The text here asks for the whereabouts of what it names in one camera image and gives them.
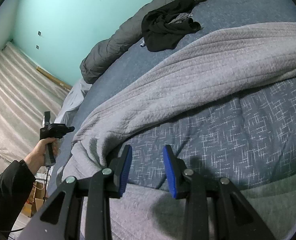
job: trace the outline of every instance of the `blue gripper pad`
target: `blue gripper pad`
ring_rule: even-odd
[[[174,176],[173,166],[171,164],[169,153],[167,151],[167,148],[163,148],[163,163],[164,163],[164,170],[166,172],[168,185],[169,185],[169,191],[173,198],[176,198],[177,191],[176,191],[176,178]]]
[[[123,193],[126,191],[131,162],[132,162],[132,147],[129,146],[127,157],[125,159],[124,166],[122,168],[122,172],[120,175],[119,194],[121,197]]]

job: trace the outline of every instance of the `human hand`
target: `human hand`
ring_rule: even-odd
[[[40,167],[45,165],[46,145],[52,143],[54,156],[58,154],[58,144],[56,138],[46,138],[40,140],[30,154],[24,159],[30,171],[35,175]]]

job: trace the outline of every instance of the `black sweater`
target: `black sweater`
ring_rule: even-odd
[[[13,161],[0,174],[0,231],[12,229],[32,190],[35,176],[26,163]],[[3,233],[6,239],[9,233]]]

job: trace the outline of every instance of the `cardboard box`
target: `cardboard box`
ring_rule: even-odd
[[[46,188],[42,183],[34,182],[34,186],[21,213],[29,218],[32,217],[44,203],[45,190]]]

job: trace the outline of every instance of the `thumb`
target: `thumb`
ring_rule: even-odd
[[[46,145],[48,143],[52,143],[56,141],[56,138],[46,138],[46,139],[42,139],[41,141],[43,142],[44,145]]]

